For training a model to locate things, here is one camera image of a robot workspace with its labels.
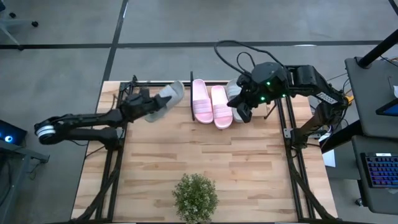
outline gray slipper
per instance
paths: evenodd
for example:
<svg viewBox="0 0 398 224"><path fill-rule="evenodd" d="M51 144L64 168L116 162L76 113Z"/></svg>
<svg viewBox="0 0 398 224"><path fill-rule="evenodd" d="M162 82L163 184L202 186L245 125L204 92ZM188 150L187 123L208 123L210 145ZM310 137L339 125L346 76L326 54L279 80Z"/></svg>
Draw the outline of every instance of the gray slipper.
<svg viewBox="0 0 398 224"><path fill-rule="evenodd" d="M171 108L177 105L184 98L184 84L175 81L159 91L161 97L171 96L172 98L166 103L162 109L145 116L145 120L152 123L163 117Z"/></svg>
<svg viewBox="0 0 398 224"><path fill-rule="evenodd" d="M226 96L228 97L228 100L232 100L235 96L238 96L242 90L242 88L236 84L237 80L237 78L232 79L226 85ZM232 108L232 115L236 122L243 123L243 120L238 114L238 111L236 111L236 108Z"/></svg>

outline blue light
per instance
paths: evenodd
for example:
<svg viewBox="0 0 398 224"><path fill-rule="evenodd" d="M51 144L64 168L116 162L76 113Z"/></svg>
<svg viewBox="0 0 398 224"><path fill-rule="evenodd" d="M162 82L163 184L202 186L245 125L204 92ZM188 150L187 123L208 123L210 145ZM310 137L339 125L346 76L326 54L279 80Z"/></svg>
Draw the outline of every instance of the blue light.
<svg viewBox="0 0 398 224"><path fill-rule="evenodd" d="M11 136L6 136L4 138L4 140L6 140L6 142L12 142L12 137Z"/></svg>

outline wooden table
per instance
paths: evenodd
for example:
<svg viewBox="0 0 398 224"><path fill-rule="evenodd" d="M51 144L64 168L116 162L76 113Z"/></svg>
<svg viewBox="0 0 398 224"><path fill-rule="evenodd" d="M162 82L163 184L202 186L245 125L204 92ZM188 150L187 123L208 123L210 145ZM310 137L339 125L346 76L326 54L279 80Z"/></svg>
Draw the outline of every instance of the wooden table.
<svg viewBox="0 0 398 224"><path fill-rule="evenodd" d="M104 83L98 112L109 110L119 84ZM159 89L150 87L151 95ZM128 125L114 222L180 222L172 190L184 173L216 181L220 202L214 222L297 221L277 108L264 120L272 105L261 105L250 123L233 123L220 131L214 124L192 121L189 99L186 89L182 102L156 123L138 119ZM297 96L292 103L301 126L312 116L308 100ZM87 153L99 147L99 142L91 142ZM72 218L82 214L98 193L105 157L102 150L86 159ZM320 149L310 146L303 157L312 192L337 217ZM307 217L301 190L300 199Z"/></svg>

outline green plant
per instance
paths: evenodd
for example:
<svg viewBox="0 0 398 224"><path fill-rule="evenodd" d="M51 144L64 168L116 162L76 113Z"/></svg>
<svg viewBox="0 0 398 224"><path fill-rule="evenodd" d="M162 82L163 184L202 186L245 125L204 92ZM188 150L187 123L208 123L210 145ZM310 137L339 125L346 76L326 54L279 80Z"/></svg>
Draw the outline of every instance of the green plant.
<svg viewBox="0 0 398 224"><path fill-rule="evenodd" d="M218 204L215 182L200 174L184 174L173 196L177 215L188 224L210 222Z"/></svg>

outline keyboard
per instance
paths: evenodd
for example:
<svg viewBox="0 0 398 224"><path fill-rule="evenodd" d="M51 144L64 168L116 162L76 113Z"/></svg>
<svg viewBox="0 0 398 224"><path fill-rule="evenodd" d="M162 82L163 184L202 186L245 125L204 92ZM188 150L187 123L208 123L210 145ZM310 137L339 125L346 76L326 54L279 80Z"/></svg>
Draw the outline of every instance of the keyboard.
<svg viewBox="0 0 398 224"><path fill-rule="evenodd" d="M398 188L398 154L362 153L361 157L370 187Z"/></svg>

